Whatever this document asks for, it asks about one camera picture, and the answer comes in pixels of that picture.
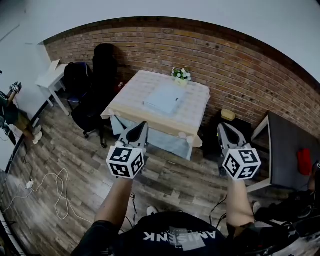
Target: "wooden floor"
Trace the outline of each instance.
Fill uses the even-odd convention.
[[[22,189],[29,181],[31,166],[34,188],[39,186],[45,174],[58,174],[65,168],[68,172],[67,197],[79,216],[93,222],[95,213],[115,180],[106,166],[109,147],[103,149],[100,146],[96,132],[85,139],[72,117],[66,116],[56,104],[53,108],[45,108],[39,123],[43,127],[43,138],[38,145],[27,143],[26,161],[30,164],[23,163],[26,150],[23,144],[20,147],[5,185],[2,210],[14,196],[28,195],[29,191]],[[114,145],[115,140],[110,132],[106,132],[105,137],[109,146]],[[204,159],[200,149],[193,151],[191,161],[153,146],[148,147],[147,156],[149,159],[145,170],[136,177],[133,185],[136,223],[146,215],[150,205],[159,211],[182,210],[209,222],[210,211],[227,194],[227,180],[219,177],[217,164]],[[287,193],[285,190],[267,188],[250,194],[249,200],[268,204],[285,199]],[[54,207],[57,200],[55,178],[48,176],[37,192],[27,199],[17,198],[5,213],[8,221],[17,222],[12,229],[29,253],[69,255],[90,227],[88,222],[77,218],[71,210],[66,219],[60,220]],[[57,209],[64,216],[66,202],[61,200]],[[225,212],[226,204],[222,203],[212,214],[214,225]],[[127,217],[131,222],[133,216],[134,207],[130,200]],[[225,222],[220,226],[226,234]],[[122,230],[128,231],[130,228],[125,220]]]

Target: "red object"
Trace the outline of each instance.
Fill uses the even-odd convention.
[[[299,172],[302,175],[309,176],[312,172],[312,165],[310,159],[310,150],[304,148],[297,153]]]

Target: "white side table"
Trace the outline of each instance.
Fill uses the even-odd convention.
[[[65,67],[67,65],[59,65],[55,70],[53,71],[48,71],[46,74],[40,75],[37,79],[37,81],[35,82],[35,84],[41,88],[45,88],[47,90],[49,90],[49,92],[51,93],[51,95],[54,97],[54,99],[56,100],[56,102],[59,104],[60,108],[63,110],[63,112],[69,116],[70,113],[68,112],[68,110],[65,108],[65,106],[63,105],[63,103],[61,102],[61,100],[59,99],[59,97],[57,96],[56,92],[55,92],[55,85],[56,83],[64,77],[65,75]],[[61,83],[61,86],[64,90],[66,90],[65,86]],[[48,96],[42,91],[43,95],[47,98],[46,100],[48,101],[49,105],[51,107],[53,107],[53,103],[50,101],[50,99],[48,98]]]

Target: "table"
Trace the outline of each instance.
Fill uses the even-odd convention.
[[[266,128],[269,135],[269,178],[247,187],[247,192],[259,190],[270,185],[301,190],[306,188],[309,176],[298,170],[297,153],[310,149],[311,163],[320,160],[320,143],[317,138],[297,125],[269,112],[252,134],[253,141]]]
[[[173,83],[172,77],[140,70],[113,99],[101,117],[107,119],[117,116],[117,120],[124,122],[126,126],[132,125],[132,122],[147,121],[150,127],[150,144],[189,160],[192,148],[202,146],[197,133],[210,98],[210,90],[202,84],[189,82],[185,87],[186,96],[173,116],[168,117],[143,104],[147,96],[163,83]]]
[[[45,88],[49,90],[51,95],[54,97],[55,101],[59,104],[60,108],[62,108],[63,112],[69,116],[68,110],[65,108],[59,97],[57,96],[55,92],[55,85],[56,83],[64,77],[65,75],[65,67],[67,65],[59,65],[55,70],[53,71],[48,71],[47,73],[40,75],[35,82],[35,84],[41,88]],[[61,86],[64,90],[66,90],[65,86],[61,83]],[[43,95],[46,97],[46,100],[48,101],[49,105],[53,107],[53,103],[51,100],[48,98],[48,96],[42,91]]]

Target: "white cable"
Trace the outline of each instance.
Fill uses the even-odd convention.
[[[66,172],[66,179],[65,179],[65,197],[62,196],[62,194],[63,194],[63,192],[64,192],[64,181],[59,177],[60,174],[62,173],[62,171],[65,171],[65,172]],[[50,175],[55,176],[56,190],[57,190],[58,195],[59,195],[58,201],[57,201],[57,202],[55,203],[55,205],[54,205],[54,209],[55,209],[55,212],[56,212],[56,215],[58,216],[58,218],[63,221],[66,217],[68,217],[68,215],[69,215],[69,206],[68,206],[68,203],[69,203],[70,208],[71,208],[71,210],[73,211],[73,213],[74,213],[75,216],[77,216],[77,217],[78,217],[79,219],[81,219],[81,220],[84,220],[84,221],[86,221],[86,222],[89,222],[90,224],[93,224],[91,221],[89,221],[89,220],[87,220],[87,219],[85,219],[85,218],[82,218],[82,217],[78,216],[78,215],[76,214],[74,208],[72,207],[71,202],[70,202],[70,200],[69,200],[68,197],[67,197],[67,182],[68,182],[69,174],[68,174],[68,171],[67,171],[65,168],[63,168],[63,169],[59,172],[58,175],[56,175],[55,173],[47,173],[47,174],[43,177],[41,184],[38,186],[38,188],[37,188],[36,190],[34,190],[33,187],[31,186],[31,192],[30,192],[27,196],[15,196],[15,197],[12,199],[11,203],[9,204],[9,206],[8,206],[2,213],[4,214],[4,213],[11,207],[12,203],[14,202],[14,200],[15,200],[16,198],[26,199],[26,198],[28,198],[33,192],[37,192],[38,189],[39,189],[39,188],[42,186],[42,184],[44,183],[45,178],[46,178],[47,176],[50,176]],[[58,179],[62,182],[61,193],[59,192]],[[59,213],[58,213],[58,211],[57,211],[57,204],[60,202],[60,199],[61,199],[61,198],[62,198],[62,199],[65,199],[65,205],[66,205],[66,215],[65,215],[64,217],[60,217],[60,215],[59,215]]]

